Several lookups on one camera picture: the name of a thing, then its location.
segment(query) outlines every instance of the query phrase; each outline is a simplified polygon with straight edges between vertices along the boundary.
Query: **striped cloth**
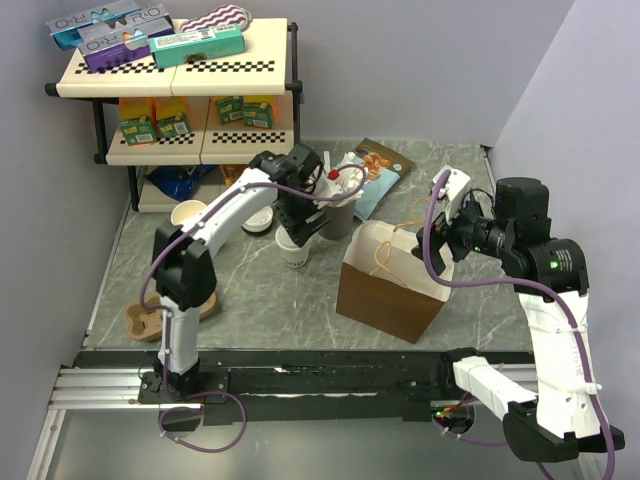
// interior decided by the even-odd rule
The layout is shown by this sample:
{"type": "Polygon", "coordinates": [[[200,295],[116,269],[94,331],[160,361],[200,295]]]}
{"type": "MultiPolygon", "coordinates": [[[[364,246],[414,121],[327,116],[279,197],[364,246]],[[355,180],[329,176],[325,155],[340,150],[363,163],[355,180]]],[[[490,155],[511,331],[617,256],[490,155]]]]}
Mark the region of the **striped cloth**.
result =
{"type": "Polygon", "coordinates": [[[182,31],[192,32],[202,28],[221,27],[232,23],[237,24],[242,30],[246,30],[251,23],[251,14],[237,5],[222,5],[203,17],[187,20],[182,25],[182,31]]]}

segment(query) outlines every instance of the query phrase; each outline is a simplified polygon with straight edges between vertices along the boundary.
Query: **small green box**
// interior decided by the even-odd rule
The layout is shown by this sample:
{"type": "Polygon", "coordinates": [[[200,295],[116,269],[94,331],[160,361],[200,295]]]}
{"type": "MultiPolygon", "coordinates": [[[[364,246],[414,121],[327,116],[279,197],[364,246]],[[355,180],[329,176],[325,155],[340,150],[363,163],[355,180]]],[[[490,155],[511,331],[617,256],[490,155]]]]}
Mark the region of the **small green box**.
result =
{"type": "Polygon", "coordinates": [[[177,135],[191,133],[189,119],[183,112],[178,112],[172,117],[158,120],[158,129],[164,138],[171,138],[177,135]]]}
{"type": "Polygon", "coordinates": [[[273,128],[273,108],[267,102],[243,103],[242,114],[247,127],[273,128]]]}
{"type": "Polygon", "coordinates": [[[220,125],[242,119],[243,97],[213,97],[212,99],[220,119],[220,125]]]}
{"type": "Polygon", "coordinates": [[[142,115],[134,120],[121,121],[120,131],[129,145],[154,143],[157,140],[153,121],[147,115],[142,115]]]}
{"type": "Polygon", "coordinates": [[[225,57],[245,51],[242,30],[235,23],[150,38],[149,46],[158,68],[175,67],[196,60],[225,57]]]}

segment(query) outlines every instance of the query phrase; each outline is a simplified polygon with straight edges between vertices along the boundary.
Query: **white cup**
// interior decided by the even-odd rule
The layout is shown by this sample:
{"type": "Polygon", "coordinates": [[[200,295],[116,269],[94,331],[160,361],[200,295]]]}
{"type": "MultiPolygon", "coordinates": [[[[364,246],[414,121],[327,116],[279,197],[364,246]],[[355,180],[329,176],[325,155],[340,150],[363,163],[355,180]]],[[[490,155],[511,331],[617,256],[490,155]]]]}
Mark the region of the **white cup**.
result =
{"type": "Polygon", "coordinates": [[[276,230],[276,243],[280,247],[280,253],[287,266],[291,268],[300,268],[309,258],[309,244],[305,243],[302,247],[298,247],[282,225],[276,230]]]}
{"type": "Polygon", "coordinates": [[[200,200],[187,200],[179,203],[171,212],[171,224],[182,225],[188,218],[200,212],[206,205],[200,200]]]}

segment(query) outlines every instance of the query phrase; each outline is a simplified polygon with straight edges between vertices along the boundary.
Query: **gray floor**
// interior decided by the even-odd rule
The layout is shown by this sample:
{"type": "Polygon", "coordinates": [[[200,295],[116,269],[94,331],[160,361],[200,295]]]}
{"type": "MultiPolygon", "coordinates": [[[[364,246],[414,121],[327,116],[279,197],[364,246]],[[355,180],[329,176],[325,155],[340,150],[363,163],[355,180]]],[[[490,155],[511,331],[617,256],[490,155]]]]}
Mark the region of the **gray floor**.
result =
{"type": "MultiPolygon", "coordinates": [[[[337,162],[358,141],[313,141],[337,162]]],[[[396,224],[411,219],[413,201],[428,195],[432,176],[443,166],[460,168],[474,186],[491,189],[478,145],[384,141],[416,162],[380,202],[372,219],[396,224]]],[[[168,215],[130,212],[104,293],[99,300],[87,348],[147,348],[127,335],[123,313],[138,297],[149,268],[153,234],[168,215]]],[[[200,348],[422,349],[476,347],[529,350],[530,335],[510,287],[455,290],[420,341],[412,345],[335,313],[341,261],[348,240],[329,242],[315,236],[308,264],[287,268],[273,233],[251,238],[236,233],[215,258],[220,310],[200,324],[200,348]]],[[[494,277],[497,261],[471,254],[456,267],[454,278],[494,277]]]]}
{"type": "MultiPolygon", "coordinates": [[[[469,436],[500,440],[500,422],[478,409],[469,436]]],[[[399,419],[249,423],[228,452],[207,455],[158,435],[157,412],[67,412],[49,480],[540,480],[535,464],[506,448],[443,438],[431,423],[399,419]]],[[[200,427],[189,441],[222,446],[238,425],[200,427]]],[[[578,480],[577,462],[548,466],[578,480]]]]}

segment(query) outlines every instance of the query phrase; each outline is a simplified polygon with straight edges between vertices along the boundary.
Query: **gray cup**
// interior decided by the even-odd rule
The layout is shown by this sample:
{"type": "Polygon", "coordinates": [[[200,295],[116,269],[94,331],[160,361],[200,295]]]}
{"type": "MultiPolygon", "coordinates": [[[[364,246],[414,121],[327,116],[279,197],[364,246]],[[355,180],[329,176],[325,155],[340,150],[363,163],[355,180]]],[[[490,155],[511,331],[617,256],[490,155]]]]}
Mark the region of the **gray cup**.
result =
{"type": "Polygon", "coordinates": [[[349,202],[337,208],[326,206],[323,208],[323,211],[331,221],[318,231],[318,234],[322,238],[326,238],[327,240],[342,240],[351,235],[356,202],[349,202]]]}

